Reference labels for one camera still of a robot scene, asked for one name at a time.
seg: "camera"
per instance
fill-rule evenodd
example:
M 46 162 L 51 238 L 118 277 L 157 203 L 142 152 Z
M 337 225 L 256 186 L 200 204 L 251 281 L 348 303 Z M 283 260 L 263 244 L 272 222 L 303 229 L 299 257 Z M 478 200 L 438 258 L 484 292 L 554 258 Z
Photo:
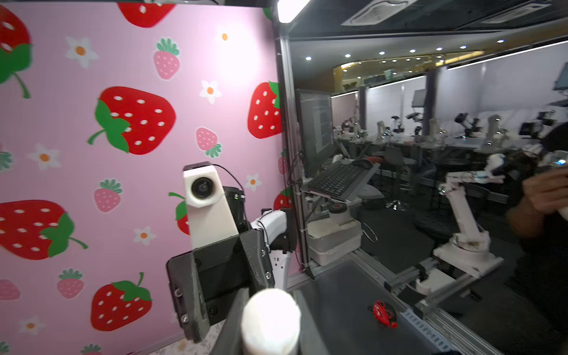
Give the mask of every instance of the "camera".
M 239 234 L 217 170 L 210 162 L 186 165 L 183 184 L 193 248 Z

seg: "ceiling light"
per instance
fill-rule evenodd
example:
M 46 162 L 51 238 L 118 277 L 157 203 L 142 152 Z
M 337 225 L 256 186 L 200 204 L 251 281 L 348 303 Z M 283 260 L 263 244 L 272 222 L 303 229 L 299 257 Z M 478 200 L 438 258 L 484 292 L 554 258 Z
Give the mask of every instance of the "ceiling light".
M 282 23 L 290 23 L 310 0 L 279 0 L 278 19 Z

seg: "white flower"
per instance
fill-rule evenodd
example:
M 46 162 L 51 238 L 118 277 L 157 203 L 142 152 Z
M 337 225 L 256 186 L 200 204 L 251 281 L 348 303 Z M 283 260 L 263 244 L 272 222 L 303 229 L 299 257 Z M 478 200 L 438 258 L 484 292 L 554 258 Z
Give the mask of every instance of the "white flower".
M 29 319 L 20 319 L 20 333 L 37 335 L 37 332 L 42 328 L 45 328 L 45 324 L 39 322 L 38 316 L 33 316 Z
M 217 90 L 217 82 L 215 80 L 213 80 L 212 82 L 201 80 L 201 86 L 203 86 L 203 89 L 201 90 L 199 96 L 206 97 L 210 103 L 215 103 L 216 97 L 223 96 L 221 94 L 221 91 Z
M 256 187 L 262 185 L 262 182 L 258 179 L 258 174 L 253 176 L 247 175 L 247 184 L 245 187 L 256 191 Z
M 76 40 L 71 37 L 66 37 L 65 39 L 69 44 L 67 58 L 78 60 L 83 68 L 89 67 L 89 60 L 99 59 L 99 56 L 91 50 L 88 38 Z
M 40 170 L 46 170 L 48 167 L 52 166 L 54 168 L 60 168 L 61 164 L 57 158 L 59 158 L 59 153 L 57 149 L 47 149 L 41 144 L 36 144 L 36 151 L 34 153 L 28 154 L 28 158 L 33 161 L 37 161 L 37 165 Z
M 156 239 L 156 235 L 152 234 L 150 227 L 146 227 L 144 229 L 134 228 L 134 234 L 134 243 L 141 241 L 142 244 L 146 246 L 150 245 L 150 241 L 152 239 Z

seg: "red strawberry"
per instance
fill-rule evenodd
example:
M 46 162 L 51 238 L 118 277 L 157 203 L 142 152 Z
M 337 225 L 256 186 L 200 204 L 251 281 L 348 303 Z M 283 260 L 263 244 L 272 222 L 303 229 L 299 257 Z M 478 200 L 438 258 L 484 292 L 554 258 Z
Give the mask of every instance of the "red strawberry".
M 128 22 L 138 27 L 154 27 L 174 6 L 174 4 L 118 3 L 118 7 Z
M 0 279 L 0 300 L 19 299 L 20 295 L 20 290 L 13 282 Z
M 158 69 L 160 78 L 168 80 L 179 69 L 179 59 L 176 57 L 179 55 L 179 49 L 177 49 L 177 45 L 172 42 L 171 38 L 168 38 L 167 41 L 165 38 L 162 38 L 156 47 L 159 52 L 154 54 L 154 64 L 156 69 Z
M 282 207 L 292 208 L 292 188 L 288 187 L 280 192 L 280 195 L 274 199 L 274 210 L 279 210 Z
M 248 129 L 256 138 L 282 133 L 277 82 L 263 82 L 256 87 L 250 100 Z
M 23 96 L 31 97 L 28 88 L 16 74 L 32 64 L 32 44 L 26 25 L 7 8 L 0 5 L 0 84 L 14 76 L 22 87 Z
M 101 181 L 100 189 L 95 190 L 95 203 L 101 212 L 110 212 L 120 203 L 120 182 L 115 179 Z
M 280 153 L 280 158 L 278 158 L 278 171 L 282 175 L 286 174 L 286 150 L 285 149 Z
M 57 203 L 27 200 L 0 204 L 0 245 L 29 260 L 54 257 L 67 250 L 75 225 Z
M 83 350 L 81 350 L 81 354 L 83 355 L 103 355 L 103 353 L 101 353 L 101 347 L 98 346 L 97 344 L 89 344 L 89 345 L 85 345 L 85 347 L 83 348 Z
M 57 290 L 65 298 L 74 298 L 83 289 L 85 285 L 80 278 L 83 277 L 79 271 L 75 269 L 63 270 L 59 275 L 59 282 L 57 283 Z
M 150 291 L 130 281 L 113 282 L 101 287 L 93 296 L 91 324 L 98 331 L 109 332 L 141 318 L 152 308 Z
M 195 135 L 197 136 L 197 146 L 202 151 L 205 151 L 206 156 L 215 159 L 221 154 L 221 145 L 217 143 L 219 141 L 219 137 L 217 137 L 215 132 L 206 129 L 205 127 L 199 127 L 197 128 Z
M 176 193 L 169 193 L 168 196 L 175 196 L 183 199 L 176 207 L 176 221 L 178 222 L 178 228 L 183 233 L 189 234 L 189 222 L 187 221 L 187 205 L 185 204 L 185 198 L 182 195 Z
M 176 112 L 163 97 L 113 86 L 101 94 L 95 118 L 103 129 L 93 134 L 87 143 L 92 145 L 98 135 L 105 132 L 113 147 L 144 155 L 156 149 L 170 132 Z

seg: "black cable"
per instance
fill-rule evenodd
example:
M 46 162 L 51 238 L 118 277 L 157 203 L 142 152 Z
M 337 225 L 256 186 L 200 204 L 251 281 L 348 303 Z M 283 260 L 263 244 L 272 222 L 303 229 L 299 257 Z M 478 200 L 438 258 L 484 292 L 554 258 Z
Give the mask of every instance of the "black cable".
M 243 196 L 244 196 L 244 198 L 245 198 L 245 203 L 246 203 L 246 202 L 247 202 L 247 196 L 245 195 L 245 189 L 243 189 L 243 186 L 241 185 L 241 183 L 239 182 L 239 180 L 237 180 L 237 178 L 236 178 L 233 174 L 231 174 L 231 172 L 230 172 L 229 170 L 227 170 L 224 166 L 221 166 L 221 165 L 219 165 L 219 164 L 212 164 L 212 165 L 213 165 L 213 166 L 218 166 L 218 167 L 220 167 L 221 169 L 225 170 L 227 173 L 229 173 L 229 175 L 230 175 L 233 179 L 235 179 L 235 181 L 239 184 L 239 187 L 241 188 L 241 191 L 243 192 Z M 243 216 L 244 216 L 244 218 L 245 218 L 245 222 L 248 224 L 247 211 L 246 211 L 246 208 L 244 207 L 244 203 L 243 203 Z

